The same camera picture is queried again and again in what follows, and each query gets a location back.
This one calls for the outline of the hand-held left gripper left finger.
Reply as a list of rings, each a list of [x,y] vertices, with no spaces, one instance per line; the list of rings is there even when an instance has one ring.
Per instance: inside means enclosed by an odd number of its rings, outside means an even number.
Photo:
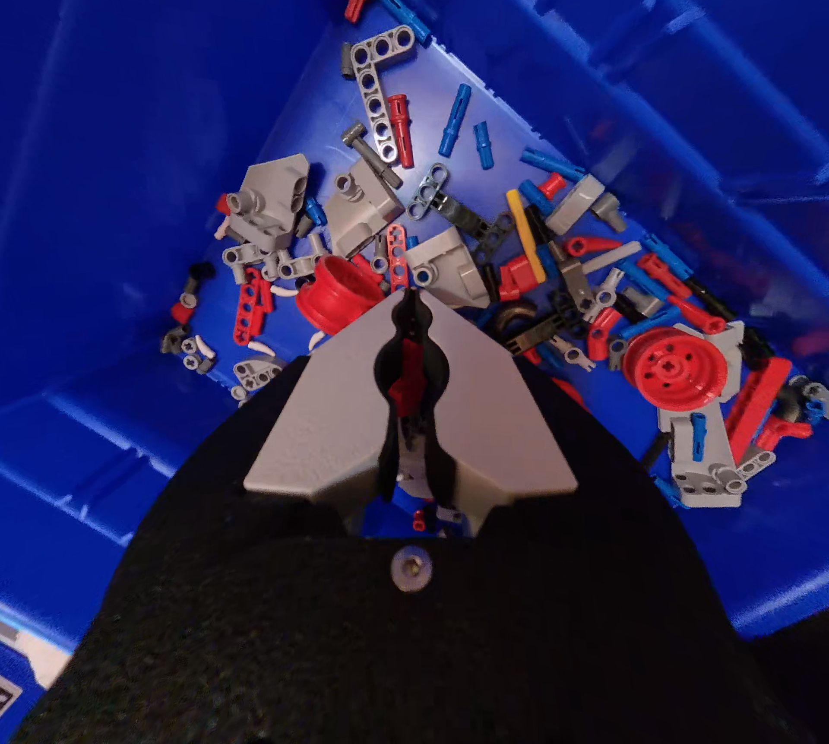
[[[244,478],[256,500],[328,505],[350,535],[363,534],[389,422],[375,363],[396,335],[392,312],[404,294],[391,294],[309,355]]]

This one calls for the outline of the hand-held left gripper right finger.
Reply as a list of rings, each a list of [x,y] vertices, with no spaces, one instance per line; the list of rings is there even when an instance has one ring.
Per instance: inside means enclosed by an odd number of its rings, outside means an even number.
[[[435,502],[477,535],[496,508],[573,494],[578,481],[513,356],[425,290],[410,294]]]

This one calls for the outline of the pile of toy building pieces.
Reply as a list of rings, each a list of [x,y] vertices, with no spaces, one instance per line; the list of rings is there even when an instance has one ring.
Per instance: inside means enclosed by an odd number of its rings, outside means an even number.
[[[365,1],[349,0],[348,21],[358,22]],[[430,166],[404,206],[397,194],[403,179],[392,165],[416,167],[408,100],[403,94],[385,95],[378,72],[406,60],[416,45],[428,45],[431,32],[400,0],[378,1],[397,25],[342,45],[342,73],[358,86],[368,127],[355,122],[343,131],[343,144],[360,158],[335,176],[324,207],[311,207],[309,163],[302,154],[252,165],[239,190],[220,205],[228,232],[237,238],[225,252],[240,286],[234,341],[257,350],[237,363],[240,382],[232,397],[243,406],[253,393],[276,384],[287,388],[287,401],[309,355],[332,336],[300,313],[299,290],[314,281],[323,256],[351,260],[362,254],[385,279],[387,297],[404,291],[392,312],[396,335],[375,363],[377,386],[389,404],[377,479],[378,495],[385,500],[392,499],[399,479],[408,478],[401,460],[418,457],[414,478],[424,481],[424,497],[437,509],[438,525],[467,522],[460,511],[439,506],[430,491],[421,405],[419,415],[400,420],[389,396],[401,374],[403,341],[419,343],[410,291],[425,290],[503,346],[521,374],[526,356],[542,359],[554,349],[565,366],[591,371],[609,361],[622,373],[627,346],[651,329],[677,328],[708,340],[729,365],[724,391],[693,412],[655,407],[658,435],[647,456],[658,458],[668,450],[670,479],[658,485],[668,488],[682,509],[739,509],[747,484],[776,459],[779,441],[813,434],[803,409],[827,409],[824,386],[804,375],[790,381],[791,361],[775,355],[763,334],[723,304],[658,233],[604,249],[601,241],[592,247],[590,235],[573,233],[587,212],[606,228],[628,230],[618,205],[639,199],[643,207],[656,180],[655,169],[631,174],[638,140],[620,140],[587,168],[525,149],[521,161],[556,174],[555,189],[523,182],[506,194],[509,210],[490,222],[445,190],[451,175],[445,162],[471,98],[471,86],[464,83],[441,135],[441,160]],[[367,129],[374,147],[366,141]],[[256,500],[244,490],[244,478],[276,420],[262,440],[247,434],[231,438],[230,458],[218,469],[230,479],[233,499]],[[595,444],[584,420],[593,419],[578,412],[575,426],[566,425],[560,435],[552,432],[578,481],[575,492],[586,488],[576,467],[592,455]]]

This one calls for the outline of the white printed label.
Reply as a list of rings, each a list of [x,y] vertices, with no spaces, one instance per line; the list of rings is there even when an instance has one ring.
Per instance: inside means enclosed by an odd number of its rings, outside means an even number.
[[[1,714],[21,715],[54,684],[71,652],[33,631],[1,604]]]

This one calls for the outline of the small red connector piece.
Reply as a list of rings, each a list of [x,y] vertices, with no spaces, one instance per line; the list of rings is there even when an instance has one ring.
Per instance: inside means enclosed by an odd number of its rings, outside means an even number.
[[[405,339],[402,347],[402,369],[397,380],[389,388],[389,396],[396,408],[398,419],[415,417],[427,387],[423,367],[423,346]]]

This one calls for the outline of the red toy wheel rim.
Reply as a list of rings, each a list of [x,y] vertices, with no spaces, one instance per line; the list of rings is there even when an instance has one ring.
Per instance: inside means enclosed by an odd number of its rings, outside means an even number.
[[[299,290],[296,305],[317,330],[333,336],[387,297],[384,283],[362,254],[351,260],[327,254],[316,264],[314,281]]]
[[[726,358],[715,345],[665,327],[637,335],[621,370],[652,406],[679,413],[708,406],[721,396],[729,377]]]

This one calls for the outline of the blue plastic bin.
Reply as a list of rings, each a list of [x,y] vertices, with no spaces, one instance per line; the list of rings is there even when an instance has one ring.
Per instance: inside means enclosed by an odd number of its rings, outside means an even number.
[[[319,204],[365,119],[345,40],[380,0],[2,0],[2,621],[69,655],[166,480],[233,412],[215,204],[294,153]],[[415,166],[471,100],[447,194],[492,222],[582,167],[827,385],[827,0],[402,0]]]

